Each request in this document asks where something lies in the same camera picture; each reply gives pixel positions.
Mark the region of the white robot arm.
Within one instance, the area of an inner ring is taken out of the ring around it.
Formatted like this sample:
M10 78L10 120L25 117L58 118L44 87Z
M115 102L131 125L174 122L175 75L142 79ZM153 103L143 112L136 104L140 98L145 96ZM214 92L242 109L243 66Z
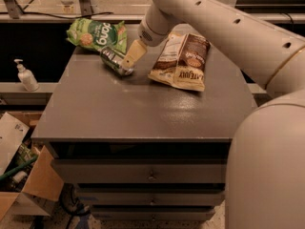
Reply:
M187 23L272 101L238 127L226 171L226 229L305 229L305 38L215 0L152 0L130 68Z

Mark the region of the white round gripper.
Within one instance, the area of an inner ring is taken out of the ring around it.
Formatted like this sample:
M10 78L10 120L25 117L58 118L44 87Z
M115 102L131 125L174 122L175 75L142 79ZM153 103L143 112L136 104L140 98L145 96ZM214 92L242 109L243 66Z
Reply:
M147 46L156 47L166 38L165 35L153 31L145 18L140 22L137 33L141 40L136 39L132 42L121 63L125 70L132 69L135 63L146 54Z

